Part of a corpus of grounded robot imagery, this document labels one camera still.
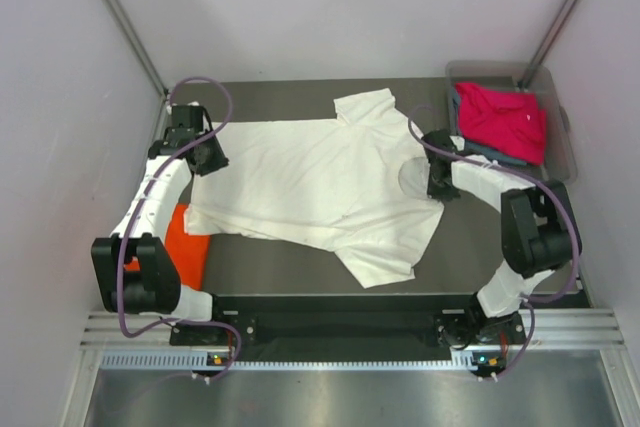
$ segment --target white t-shirt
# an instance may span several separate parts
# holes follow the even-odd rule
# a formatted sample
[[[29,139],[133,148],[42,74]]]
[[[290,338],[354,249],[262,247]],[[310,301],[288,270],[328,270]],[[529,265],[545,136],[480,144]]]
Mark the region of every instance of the white t-shirt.
[[[389,89],[337,99],[335,109],[336,119],[228,124],[218,139],[230,164],[195,178],[187,233],[335,252],[365,288],[413,279],[443,211],[426,184],[423,199],[400,187],[403,164],[426,162],[424,150]]]

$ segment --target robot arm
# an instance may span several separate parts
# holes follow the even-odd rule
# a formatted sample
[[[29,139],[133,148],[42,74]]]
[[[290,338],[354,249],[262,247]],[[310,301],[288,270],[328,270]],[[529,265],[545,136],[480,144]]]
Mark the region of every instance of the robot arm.
[[[431,132],[424,141],[458,155],[468,154],[456,148],[448,131]],[[430,151],[427,155],[431,197],[451,200],[459,197],[459,190],[464,190],[501,216],[504,260],[489,283],[473,295],[466,312],[467,328],[482,336],[486,329],[509,320],[523,298],[571,259],[568,229],[551,199],[530,182],[469,162],[451,161]],[[470,158],[488,163],[482,156]],[[560,200],[575,227],[565,186],[554,180],[545,185]]]
[[[172,154],[205,135],[211,122],[204,107],[181,105],[171,108],[171,127],[162,140],[149,149],[145,174],[128,212],[108,238],[98,238],[91,247],[96,277],[107,311],[116,312],[116,271],[118,251],[124,232],[138,202],[144,204],[129,234],[125,265],[138,259],[138,271],[124,272],[124,306],[128,314],[158,313],[189,320],[211,320],[213,298],[180,283],[164,240],[173,211],[192,176],[207,175],[228,165],[215,137],[184,155]],[[159,178],[154,175],[167,163]]]

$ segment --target silver metal floor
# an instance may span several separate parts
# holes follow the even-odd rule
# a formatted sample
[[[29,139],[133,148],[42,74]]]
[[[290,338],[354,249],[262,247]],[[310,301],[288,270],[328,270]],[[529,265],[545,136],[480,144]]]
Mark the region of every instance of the silver metal floor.
[[[209,387],[177,378],[119,415],[104,407],[121,408],[167,372],[100,375],[86,427],[622,425],[598,352],[531,352],[497,384],[465,372],[239,371]]]
[[[332,118],[333,99],[388,87],[404,113],[418,104],[432,107],[417,119],[423,132],[449,123],[445,82],[439,78],[225,85],[235,101],[234,122]],[[214,120],[221,120],[225,113],[224,98],[212,86],[183,86],[176,99],[198,100]],[[188,201],[189,191],[183,201]],[[219,294],[470,293],[491,278],[501,258],[498,214],[473,196],[463,195],[446,205],[436,234],[415,267],[415,280],[364,290],[332,253],[289,242],[219,235],[211,242],[203,289]],[[568,270],[549,278],[538,291],[557,290]]]

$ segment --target folded pink shirt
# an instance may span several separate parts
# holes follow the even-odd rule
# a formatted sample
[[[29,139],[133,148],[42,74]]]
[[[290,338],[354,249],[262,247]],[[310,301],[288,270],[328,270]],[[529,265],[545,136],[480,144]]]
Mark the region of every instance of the folded pink shirt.
[[[458,126],[469,140],[535,165],[544,162],[546,112],[533,94],[504,93],[478,84],[456,84],[460,94]]]

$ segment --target transparent plastic bin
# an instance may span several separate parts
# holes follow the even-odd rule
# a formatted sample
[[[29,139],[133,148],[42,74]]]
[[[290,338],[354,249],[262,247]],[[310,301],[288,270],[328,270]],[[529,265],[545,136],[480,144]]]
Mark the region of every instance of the transparent plastic bin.
[[[569,121],[560,106],[551,73],[540,67],[529,88],[522,90],[518,82],[527,71],[524,62],[491,62],[456,60],[446,68],[447,99],[451,132],[460,135],[458,118],[453,107],[452,89],[458,82],[475,82],[500,92],[528,92],[535,94],[538,106],[547,112],[547,147],[542,166],[528,166],[527,172],[541,179],[553,178],[565,183],[576,179],[576,162],[569,140]]]

